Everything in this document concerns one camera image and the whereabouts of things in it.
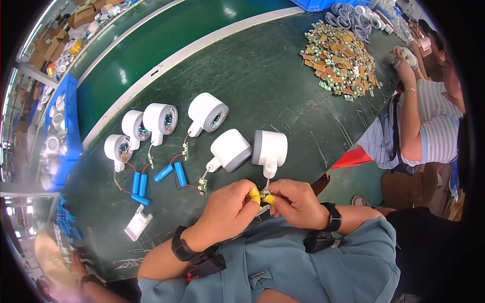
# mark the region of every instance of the pile of circuit boards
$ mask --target pile of circuit boards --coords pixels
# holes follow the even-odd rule
[[[314,68],[321,80],[319,86],[353,102],[366,91],[374,96],[375,86],[382,84],[375,76],[374,58],[364,44],[349,30],[312,23],[313,30],[305,33],[309,44],[300,51],[304,63]]]

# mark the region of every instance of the hand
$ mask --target hand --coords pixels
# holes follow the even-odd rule
[[[420,52],[420,46],[418,45],[418,42],[416,40],[411,41],[411,49],[413,50],[413,53],[419,54]]]
[[[86,265],[81,262],[80,254],[77,250],[71,252],[71,270],[79,281],[83,277],[89,276]]]
[[[240,234],[259,212],[259,204],[248,198],[256,185],[246,179],[213,192],[200,219],[182,232],[181,239],[194,252]]]
[[[409,63],[406,61],[404,56],[401,54],[401,48],[398,46],[395,46],[390,53],[396,55],[399,59],[401,59],[401,63],[399,64],[398,68],[398,75],[401,81],[404,84],[405,88],[411,87],[411,88],[416,88],[416,76],[414,75],[414,71],[409,66]]]
[[[275,203],[270,213],[280,214],[298,228],[324,229],[330,217],[327,208],[318,203],[310,184],[289,179],[279,179],[270,184]]]

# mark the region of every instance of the blue plastic crate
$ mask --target blue plastic crate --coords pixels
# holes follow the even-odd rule
[[[368,0],[354,0],[352,2],[353,4],[349,2],[349,4],[352,6],[356,6],[356,5],[369,6],[372,4],[372,1],[368,1]]]
[[[295,3],[302,9],[306,10],[307,12],[319,12],[324,9],[330,8],[332,4],[336,2],[340,3],[347,3],[347,1],[338,1],[338,0],[291,0],[291,2]]]
[[[47,129],[51,123],[52,118],[49,117],[49,111],[52,106],[55,106],[57,97],[65,94],[64,98],[64,122],[67,133],[65,135],[65,143],[67,145],[67,152],[65,156],[59,155],[61,164],[57,170],[57,174],[52,180],[52,187],[50,192],[60,191],[64,187],[64,183],[69,176],[71,169],[79,159],[82,153],[81,137],[79,135],[78,123],[78,101],[77,101],[77,80],[68,72],[64,77],[59,87],[54,92],[52,100],[47,108],[45,119],[45,135],[47,136]]]

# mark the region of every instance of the blue jacket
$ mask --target blue jacket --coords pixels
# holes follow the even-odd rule
[[[220,273],[190,283],[140,279],[141,302],[256,302],[265,288],[300,302],[390,302],[401,272],[396,232],[385,218],[366,221],[338,248],[314,254],[305,252],[305,236],[282,217],[267,220],[221,246],[227,268]]]

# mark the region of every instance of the black backpack strap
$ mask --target black backpack strap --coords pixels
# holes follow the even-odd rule
[[[397,103],[399,102],[399,96],[401,94],[396,94],[394,96],[394,99],[392,100],[392,117],[393,117],[393,125],[392,125],[392,131],[393,131],[393,147],[392,147],[392,156],[389,156],[389,160],[393,161],[396,156],[399,159],[399,163],[403,162],[403,159],[401,158],[401,147],[399,146],[399,129],[398,129],[398,122],[397,122]]]

